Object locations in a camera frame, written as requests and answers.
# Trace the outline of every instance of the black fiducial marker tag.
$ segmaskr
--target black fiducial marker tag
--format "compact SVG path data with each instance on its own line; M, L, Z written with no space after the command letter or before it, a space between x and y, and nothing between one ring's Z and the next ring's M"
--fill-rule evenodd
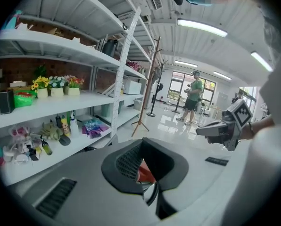
M218 159L215 157L208 157L205 159L205 161L217 164L217 165L221 165L221 166L226 166L226 164L229 162L229 160L224 160L224 159Z

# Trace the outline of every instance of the wooden coat rack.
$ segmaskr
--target wooden coat rack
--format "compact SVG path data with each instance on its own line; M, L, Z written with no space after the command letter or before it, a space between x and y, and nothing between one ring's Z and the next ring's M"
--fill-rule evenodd
M156 43L156 47L155 47L155 51L154 51L154 55L153 55L153 60L152 60L152 65L151 65L151 68L152 68L152 69L151 69L151 72L150 72L150 75L149 75L148 84L147 84L145 96L144 96L143 103L142 103L142 107L141 107L141 111L140 111L140 118L139 118L139 121L132 123L132 125L133 125L133 124L136 124L136 123L137 123L137 125L136 125L136 128L135 128L134 132L132 133L132 136L131 136L131 137L134 136L134 134L135 134L135 132L136 132L138 126L140 126L140 125L143 125L143 126L149 131L149 129L144 125L144 123L142 123L141 120L142 120L142 115L143 115L144 109L145 109L145 99L147 98L148 93L149 93L149 91L150 91L151 83L152 83L152 78L153 78L153 74L154 74L154 71L155 71L155 67L153 67L153 66L154 66L154 62L155 62L157 53L158 53L159 51L161 51L161 49L158 50L158 46L159 46L159 42L160 42L160 37L158 38L158 40L155 40L155 41L157 41L157 43Z

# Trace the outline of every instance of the fluorescent light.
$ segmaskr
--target fluorescent light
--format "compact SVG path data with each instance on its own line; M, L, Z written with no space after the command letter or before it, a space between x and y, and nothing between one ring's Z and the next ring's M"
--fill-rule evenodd
M177 61L177 60L175 60L175 63L182 64L182 65L188 65L188 66L192 66L192 67L198 67L198 65L193 65L193 64L190 64L190 63L186 63L186 62L182 62L182 61Z
M210 25L207 25L207 24L194 22L194 21L190 21L190 20L186 20L186 19L178 19L177 25L201 29L201 30L204 30L204 31L207 31L207 32L217 34L221 37L227 36L227 32L224 31L224 30L221 30L219 28L216 28L216 27L213 27L213 26L210 26Z
M252 52L250 55L254 57L260 64L262 64L267 71L273 71L273 68L260 55L258 55L257 52Z
M227 76L225 76L224 74L218 73L218 72L216 72L216 71L214 71L214 74L217 74L217 75L219 75L219 76L221 76L221 77L224 77L224 78L226 78L226 79L228 79L228 80L231 80L230 77L227 77Z

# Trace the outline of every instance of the shelving unit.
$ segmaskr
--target shelving unit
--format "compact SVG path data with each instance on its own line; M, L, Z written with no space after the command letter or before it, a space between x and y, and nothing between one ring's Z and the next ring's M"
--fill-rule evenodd
M120 127L121 125L125 124L127 121L132 119L135 116L138 116L140 111L135 110L131 107L123 106L121 112L118 115L116 121L116 127ZM103 120L109 122L111 124L112 116L103 116L101 112L95 113L96 116L102 118Z
M18 9L23 11L21 18L66 28L98 41L105 38L107 34L109 36L128 34L129 29L124 29L123 23L116 15L121 15L127 10L136 11L130 0L115 0L119 1L120 7L110 4L110 1L114 0L23 0ZM144 30L147 30L141 19L139 23L143 24ZM154 46L148 30L147 37L150 41L148 46ZM135 40L134 43L144 57L150 61L139 42Z
M109 128L101 133L101 137L90 139L87 135L82 134L82 129L80 128L80 135L78 137L70 137L71 143L67 146L61 145L58 141L48 140L48 144L52 149L52 155L48 156L42 150L38 161L29 160L29 162L20 165L13 162L5 163L1 167L1 175L4 183L8 186L35 175L72 156L85 147L96 143L98 140L109 135L111 131L112 129Z
M113 136L119 126L137 116L140 111L124 106L118 115L119 101L144 96L142 94L121 96L120 87L123 76L137 77L142 81L147 80L144 75L126 66L125 63L127 59L131 59L148 61L152 64L142 46L154 46L150 33L140 18L141 10L136 8L131 0L23 0L17 9L23 12L20 16L22 19L67 29L97 43L100 40L106 41L111 36L119 36L121 55L120 61L118 61L76 41L47 33L22 30L1 31L0 59L44 58L90 66L92 70L90 90L81 91L80 96L76 97L36 99L31 106L16 108L10 114L0 114L0 129L57 113L113 103L112 115L106 118L101 117L111 124L110 129L101 133L102 137L89 139L81 133L78 137L71 138L71 144L68 146L49 141L53 151L51 156L46 155L43 151L39 161L29 161L24 165L10 162L1 167L1 174L6 185L41 172L89 145L93 144L96 148L102 147L101 138L110 134ZM128 27L127 30L124 28L123 22ZM116 72L116 85L112 96L108 97L94 92L95 76L99 68Z
M80 96L47 97L34 100L31 106L16 108L10 114L0 114L0 128L62 112L113 103L111 97L92 91L81 91Z
M2 30L0 33L0 59L4 58L46 58L72 62L85 66L97 66L117 70L120 62L102 52L43 32ZM146 80L134 69L125 66L124 74Z

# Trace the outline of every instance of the black speaker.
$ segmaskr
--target black speaker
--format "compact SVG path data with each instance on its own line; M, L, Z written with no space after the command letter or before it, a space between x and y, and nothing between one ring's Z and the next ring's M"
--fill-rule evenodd
M14 91L10 89L0 92L0 114L12 113L14 109Z

